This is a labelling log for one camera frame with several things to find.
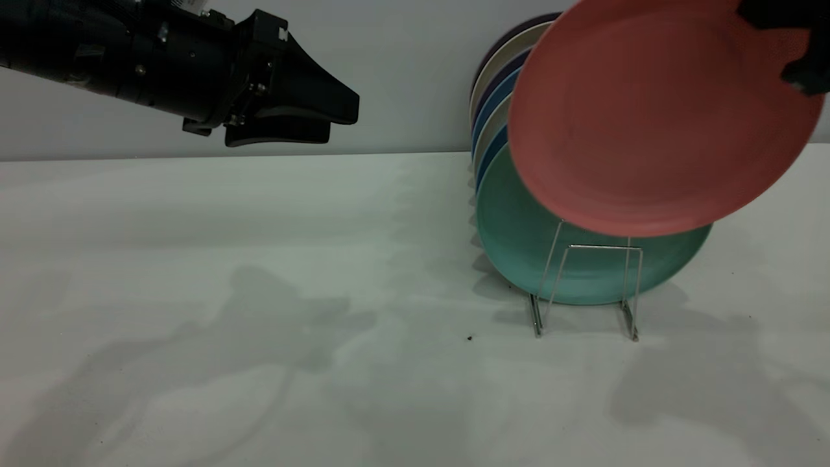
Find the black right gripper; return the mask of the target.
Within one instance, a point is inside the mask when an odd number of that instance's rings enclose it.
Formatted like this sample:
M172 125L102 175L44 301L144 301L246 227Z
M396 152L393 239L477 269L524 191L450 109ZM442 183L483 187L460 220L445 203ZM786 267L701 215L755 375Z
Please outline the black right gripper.
M828 1L741 1L738 15L759 30L809 29L807 50L789 62L781 79L797 91L812 95L829 91Z

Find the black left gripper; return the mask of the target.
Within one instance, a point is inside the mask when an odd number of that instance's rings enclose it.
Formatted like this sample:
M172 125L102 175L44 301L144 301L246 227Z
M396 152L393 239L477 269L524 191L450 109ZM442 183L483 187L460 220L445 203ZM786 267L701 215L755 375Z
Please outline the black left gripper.
M332 123L358 121L361 97L316 63L288 26L260 9L240 23L215 10L143 9L139 103L180 116L193 135L209 136L224 124L228 147L326 144ZM269 69L264 103L257 116L232 113L261 51L282 51Z

